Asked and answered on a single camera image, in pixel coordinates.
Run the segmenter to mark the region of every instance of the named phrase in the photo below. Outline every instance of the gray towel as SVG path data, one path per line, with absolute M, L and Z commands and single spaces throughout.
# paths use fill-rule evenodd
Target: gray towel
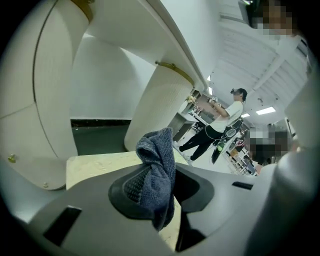
M 136 154 L 150 168 L 130 187 L 139 191 L 137 203 L 154 213 L 153 225 L 157 230 L 170 223 L 175 211 L 176 163 L 172 142 L 172 128 L 167 127 L 147 133 L 136 144 Z

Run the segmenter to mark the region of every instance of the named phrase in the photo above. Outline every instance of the blurred person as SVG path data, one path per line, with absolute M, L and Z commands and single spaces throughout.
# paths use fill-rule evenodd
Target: blurred person
M 243 102 L 247 98 L 247 91 L 243 88 L 239 88 L 233 91 L 233 100 L 234 103 L 231 104 L 228 108 L 223 109 L 216 102 L 212 106 L 220 114 L 220 116 L 214 120 L 210 125 L 203 128 L 196 135 L 194 135 L 187 143 L 179 147 L 181 152 L 192 149 L 194 147 L 198 148 L 193 153 L 190 158 L 187 156 L 186 159 L 190 161 L 195 161 L 204 152 L 207 151 L 210 144 L 220 139 L 226 127 L 231 126 L 243 113 L 244 105 Z

